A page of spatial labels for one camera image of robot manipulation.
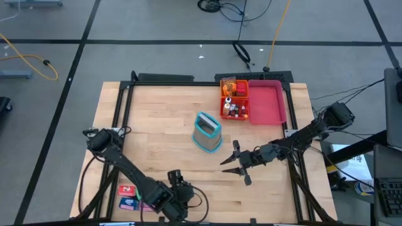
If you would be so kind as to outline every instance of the wooden tabletop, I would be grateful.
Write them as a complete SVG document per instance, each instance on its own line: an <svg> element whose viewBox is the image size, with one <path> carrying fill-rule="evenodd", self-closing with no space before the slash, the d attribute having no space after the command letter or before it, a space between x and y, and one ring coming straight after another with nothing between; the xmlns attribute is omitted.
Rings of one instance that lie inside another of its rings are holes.
<svg viewBox="0 0 402 226"><path fill-rule="evenodd" d="M118 88L119 82L104 82L94 127L111 126ZM306 84L292 83L291 94L297 124L302 128L313 119ZM128 120L132 132L126 136L123 153L146 176L164 181L167 185L167 172L180 169L186 181L199 187L208 196L210 210L206 222L247 223L250 218L256 218L258 223L297 223L286 161L276 159L266 166L249 169L253 181L250 186L244 184L243 177L221 172L238 166L237 162L223 166L219 164L232 154L233 140L239 141L241 150L253 150L255 146L282 138L283 131L281 126L256 126L249 121L221 119L219 96L219 87L134 87ZM284 101L287 107L286 94ZM200 150L191 139L194 120L199 111L212 115L222 124L224 143L214 154ZM288 126L291 128L289 113L287 114ZM317 142L312 145L320 148ZM336 219L322 155L308 150L304 157L311 192L327 213ZM83 168L91 158L92 154L87 151ZM85 175L83 207L99 187L102 167L102 163L94 161ZM119 185L131 184L122 173L119 175ZM71 216L78 215L78 188ZM299 193L303 218L308 219L305 198L301 190ZM102 216L106 213L108 194L107 191L104 196ZM122 210L118 207L120 199L120 196L116 196L112 220L139 221L139 211ZM196 205L198 202L199 199L195 197L190 204ZM187 220L200 220L205 209L205 202L197 208L189 209ZM144 221L157 222L158 216L153 212L144 212Z"/></svg>

